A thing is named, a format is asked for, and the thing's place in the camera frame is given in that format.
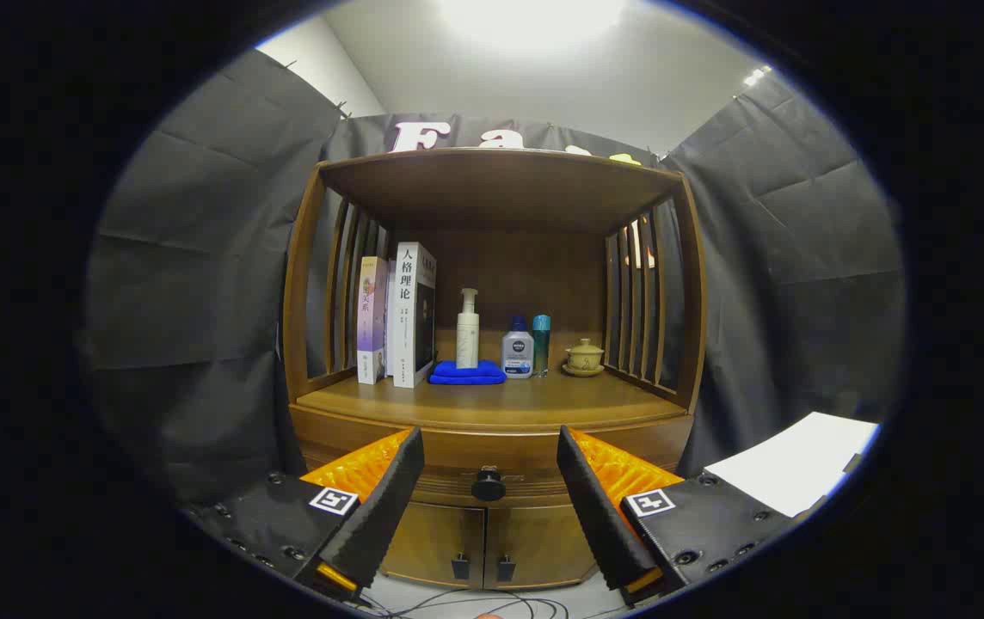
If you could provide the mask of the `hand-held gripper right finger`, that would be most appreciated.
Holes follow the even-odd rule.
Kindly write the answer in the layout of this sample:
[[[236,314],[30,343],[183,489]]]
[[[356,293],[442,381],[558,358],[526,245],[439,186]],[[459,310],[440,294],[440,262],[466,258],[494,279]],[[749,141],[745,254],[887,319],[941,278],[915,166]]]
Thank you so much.
[[[681,478],[567,426],[557,465],[607,587],[630,606],[727,572],[796,523],[720,475]]]

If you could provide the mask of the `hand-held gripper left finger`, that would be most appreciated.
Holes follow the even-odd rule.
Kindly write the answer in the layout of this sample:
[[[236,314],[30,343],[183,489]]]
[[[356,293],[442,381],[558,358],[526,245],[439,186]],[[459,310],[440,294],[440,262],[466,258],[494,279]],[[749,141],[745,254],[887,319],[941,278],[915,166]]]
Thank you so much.
[[[420,428],[405,428],[306,475],[268,473],[227,497],[189,503],[187,518],[284,579],[358,602],[389,551],[424,463]]]

